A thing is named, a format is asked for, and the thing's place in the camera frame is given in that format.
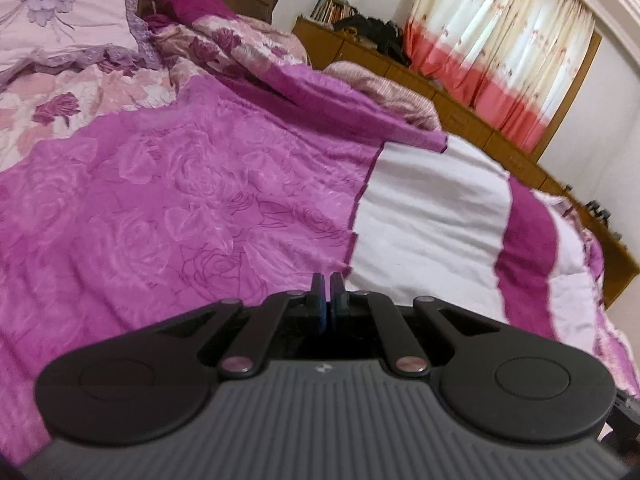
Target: magenta stripe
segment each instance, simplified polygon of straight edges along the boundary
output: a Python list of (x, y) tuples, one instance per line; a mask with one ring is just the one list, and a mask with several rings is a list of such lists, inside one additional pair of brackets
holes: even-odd
[(511, 212), (495, 262), (498, 288), (510, 325), (558, 340), (549, 310), (548, 277), (556, 263), (558, 233), (542, 202), (509, 179)]

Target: floral blanket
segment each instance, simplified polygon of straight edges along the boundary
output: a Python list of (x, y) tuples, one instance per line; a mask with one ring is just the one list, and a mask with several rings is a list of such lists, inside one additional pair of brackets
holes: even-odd
[[(97, 66), (68, 87), (33, 75), (2, 95), (4, 110), (30, 103), (0, 132), (11, 131), (5, 167), (17, 162), (0, 173), (0, 450), (12, 462), (48, 440), (32, 388), (52, 359), (346, 270), (354, 205), (383, 143), (446, 148), (443, 132), (387, 114), (250, 23), (202, 12), (203, 0), (191, 19), (180, 3), (155, 17), (168, 72)], [(111, 110), (110, 77), (135, 110), (94, 118)], [(49, 93), (34, 96), (34, 81)], [(170, 100), (169, 82), (173, 103), (140, 106), (149, 86), (154, 102)]]

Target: bed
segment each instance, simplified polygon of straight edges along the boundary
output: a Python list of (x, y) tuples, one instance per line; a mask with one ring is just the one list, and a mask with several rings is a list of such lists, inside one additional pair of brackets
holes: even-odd
[(346, 62), (313, 71), (267, 23), (278, 0), (126, 0), (149, 14), (146, 37), (120, 27), (108, 33), (130, 48), (78, 55), (64, 31), (85, 32), (66, 15), (80, 1), (11, 0), (0, 16), (53, 22), (58, 38), (55, 56), (32, 49), (5, 70), (0, 93), (0, 450), (12, 462), (48, 440), (32, 387), (52, 359), (218, 298), (306, 288), (313, 272), (571, 344), (638, 394), (604, 313), (597, 240), (562, 197), (443, 132), (427, 99)]

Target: floral curtain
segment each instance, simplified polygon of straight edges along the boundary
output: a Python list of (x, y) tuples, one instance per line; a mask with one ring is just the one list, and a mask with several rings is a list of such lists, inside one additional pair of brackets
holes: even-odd
[(580, 0), (416, 0), (412, 67), (531, 152), (587, 52), (594, 17)]

